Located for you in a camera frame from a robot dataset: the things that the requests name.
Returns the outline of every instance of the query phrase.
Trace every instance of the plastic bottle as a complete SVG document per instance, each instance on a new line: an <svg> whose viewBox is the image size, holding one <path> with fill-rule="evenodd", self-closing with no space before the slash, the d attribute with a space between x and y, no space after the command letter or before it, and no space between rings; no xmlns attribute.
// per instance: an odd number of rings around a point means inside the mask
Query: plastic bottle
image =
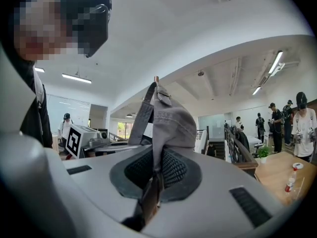
<svg viewBox="0 0 317 238"><path fill-rule="evenodd" d="M297 171L297 167L294 168L294 171L292 173L292 175L290 176L290 178L288 179L287 185L285 187L285 191L286 192L290 192L295 184L296 181L296 171Z"/></svg>

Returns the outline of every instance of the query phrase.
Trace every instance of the whiteboard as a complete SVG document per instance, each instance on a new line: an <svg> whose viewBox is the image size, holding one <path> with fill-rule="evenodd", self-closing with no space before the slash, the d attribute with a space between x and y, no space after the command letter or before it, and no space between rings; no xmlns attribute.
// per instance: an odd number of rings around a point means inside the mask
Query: whiteboard
<svg viewBox="0 0 317 238"><path fill-rule="evenodd" d="M50 118L51 132L57 133L65 113L70 113L74 124L88 126L91 104L68 98L47 94L47 109Z"/></svg>

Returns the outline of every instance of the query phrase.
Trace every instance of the ceiling light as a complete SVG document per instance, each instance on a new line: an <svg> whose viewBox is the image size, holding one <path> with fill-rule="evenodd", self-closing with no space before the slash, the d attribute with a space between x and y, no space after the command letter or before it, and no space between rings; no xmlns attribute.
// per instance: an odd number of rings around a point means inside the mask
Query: ceiling light
<svg viewBox="0 0 317 238"><path fill-rule="evenodd" d="M259 90L261 89L261 87L259 86L252 95L255 95Z"/></svg>
<svg viewBox="0 0 317 238"><path fill-rule="evenodd" d="M84 79L84 78L81 78L81 77L75 77L75 76L67 75L67 74L64 74L64 73L62 74L62 76L65 77L65 78L74 79L74 80L77 80L77 81L81 81L81 82L85 82L85 83L91 84L91 80Z"/></svg>
<svg viewBox="0 0 317 238"><path fill-rule="evenodd" d="M282 51L279 51L279 52L277 53L276 58L275 58L275 60L274 60L274 63L273 63L273 65L272 65L271 69L270 69L269 72L268 72L269 74L272 74L272 73L273 73L273 71L274 71L275 67L277 66L277 63L278 63L278 61L280 60L282 54L283 54Z"/></svg>
<svg viewBox="0 0 317 238"><path fill-rule="evenodd" d="M42 68L37 68L37 67L34 67L34 70L36 70L36 71L38 71L38 72L45 72L44 69L42 69Z"/></svg>

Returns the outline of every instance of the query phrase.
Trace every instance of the gray fabric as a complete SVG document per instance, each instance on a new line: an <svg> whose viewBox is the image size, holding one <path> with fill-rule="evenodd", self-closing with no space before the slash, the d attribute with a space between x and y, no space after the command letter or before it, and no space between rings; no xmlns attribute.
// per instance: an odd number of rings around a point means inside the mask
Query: gray fabric
<svg viewBox="0 0 317 238"><path fill-rule="evenodd" d="M154 103L150 104L154 94ZM163 147L171 149L194 149L196 124L189 112L157 83L152 83L135 119L129 144L142 143L147 123L153 123L153 160L154 171L161 170Z"/></svg>

